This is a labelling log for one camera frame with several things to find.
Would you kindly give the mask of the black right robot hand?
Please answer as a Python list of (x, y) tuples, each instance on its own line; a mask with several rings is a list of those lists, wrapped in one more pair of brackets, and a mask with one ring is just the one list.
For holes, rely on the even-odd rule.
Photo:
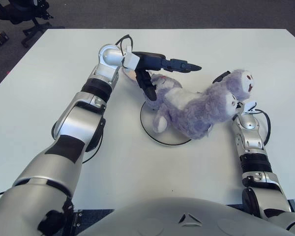
[(221, 82), (223, 80), (223, 78), (228, 76), (230, 73), (231, 73), (230, 71), (226, 71), (226, 72), (222, 73), (216, 79), (214, 79), (212, 83), (214, 84), (214, 83), (217, 83), (217, 82)]

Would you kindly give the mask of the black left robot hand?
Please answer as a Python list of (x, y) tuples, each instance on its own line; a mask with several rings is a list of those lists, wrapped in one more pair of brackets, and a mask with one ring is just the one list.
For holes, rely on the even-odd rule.
[(191, 71), (199, 71), (202, 69), (200, 66), (190, 64), (185, 60), (167, 60), (162, 54), (148, 52), (133, 52), (133, 54), (139, 57), (139, 62), (134, 69), (136, 81), (151, 101), (155, 101), (157, 95), (155, 92), (156, 86), (152, 84), (148, 70), (159, 71), (164, 69), (169, 72), (177, 71), (180, 73), (189, 73)]

